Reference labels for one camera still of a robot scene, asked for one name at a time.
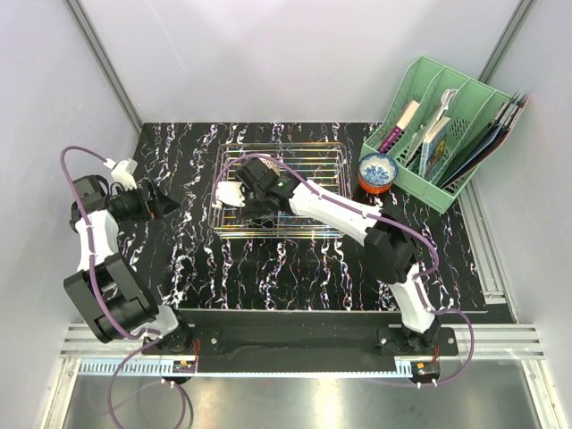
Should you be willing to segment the metal wire dish rack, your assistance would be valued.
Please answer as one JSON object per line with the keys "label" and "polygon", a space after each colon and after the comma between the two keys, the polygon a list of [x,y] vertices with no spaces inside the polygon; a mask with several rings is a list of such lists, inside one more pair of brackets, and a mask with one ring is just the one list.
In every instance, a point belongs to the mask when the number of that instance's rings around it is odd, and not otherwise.
{"label": "metal wire dish rack", "polygon": [[209,226],[224,239],[337,239],[335,227],[290,210],[287,198],[302,176],[310,184],[352,197],[351,165],[339,142],[226,143],[218,148],[220,178]]}

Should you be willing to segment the red patterned ceramic bowl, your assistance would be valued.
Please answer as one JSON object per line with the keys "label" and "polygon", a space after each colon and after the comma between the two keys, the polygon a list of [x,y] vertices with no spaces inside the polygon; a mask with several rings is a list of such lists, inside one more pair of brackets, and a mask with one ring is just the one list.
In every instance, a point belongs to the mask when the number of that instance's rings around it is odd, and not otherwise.
{"label": "red patterned ceramic bowl", "polygon": [[277,163],[275,163],[272,160],[269,159],[265,159],[265,158],[260,158],[260,161],[271,171],[273,171],[277,176],[280,176],[280,167],[278,166]]}

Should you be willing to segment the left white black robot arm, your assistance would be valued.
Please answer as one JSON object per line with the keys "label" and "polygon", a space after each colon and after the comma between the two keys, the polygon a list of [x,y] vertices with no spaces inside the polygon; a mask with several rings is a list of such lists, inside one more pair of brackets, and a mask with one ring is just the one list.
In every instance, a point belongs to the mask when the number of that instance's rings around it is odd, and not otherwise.
{"label": "left white black robot arm", "polygon": [[171,307],[160,305],[118,247],[120,224],[147,223],[175,212],[181,204],[166,196],[153,181],[135,189],[111,192],[99,175],[72,182],[79,202],[71,206],[70,225],[80,236],[77,273],[63,281],[72,303],[98,340],[120,340],[124,330],[140,338],[148,333],[162,337],[172,353],[186,352],[193,332],[180,324]]}

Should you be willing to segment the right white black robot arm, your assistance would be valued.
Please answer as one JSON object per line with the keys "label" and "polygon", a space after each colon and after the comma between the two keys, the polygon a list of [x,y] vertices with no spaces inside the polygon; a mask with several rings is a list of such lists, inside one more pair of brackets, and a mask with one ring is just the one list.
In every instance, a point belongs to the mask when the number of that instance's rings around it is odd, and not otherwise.
{"label": "right white black robot arm", "polygon": [[414,231],[399,217],[336,195],[295,172],[280,172],[267,156],[254,155],[235,173],[240,213],[259,218],[284,212],[327,224],[364,250],[363,266],[390,287],[401,312],[408,348],[425,354],[438,342],[440,322],[418,279]]}

